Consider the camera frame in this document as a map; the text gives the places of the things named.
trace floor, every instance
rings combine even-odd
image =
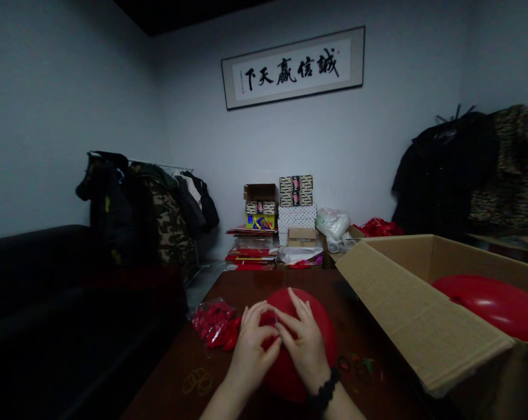
[[[190,311],[201,303],[224,269],[224,262],[214,262],[209,265],[209,268],[201,270],[192,282],[188,284],[186,287],[186,299],[188,300]]]

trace black sofa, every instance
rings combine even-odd
[[[180,267],[104,256],[85,226],[0,239],[0,418],[118,418],[184,325]]]

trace ceiling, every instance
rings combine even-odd
[[[270,1],[273,0],[114,0],[152,37]]]

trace wooden table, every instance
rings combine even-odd
[[[205,300],[223,298],[241,309],[288,286],[306,290],[326,308],[334,324],[340,355],[349,357],[352,352],[374,359],[373,380],[369,384],[357,379],[353,371],[342,371],[341,379],[367,419],[429,418],[426,406],[413,390],[409,367],[337,270],[225,272]],[[208,359],[196,332],[191,325],[186,325],[122,419],[198,419],[225,378],[231,356],[221,352]],[[198,396],[195,390],[183,395],[184,379],[199,367],[213,376],[212,391],[204,397]],[[252,396],[241,418],[274,417],[319,418],[305,404],[284,401],[262,386]]]

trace bracelet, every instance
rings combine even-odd
[[[318,395],[309,395],[307,397],[307,401],[313,410],[325,411],[334,396],[335,384],[340,380],[340,373],[334,367],[332,367],[331,372],[332,376],[326,381],[324,386],[320,387]]]

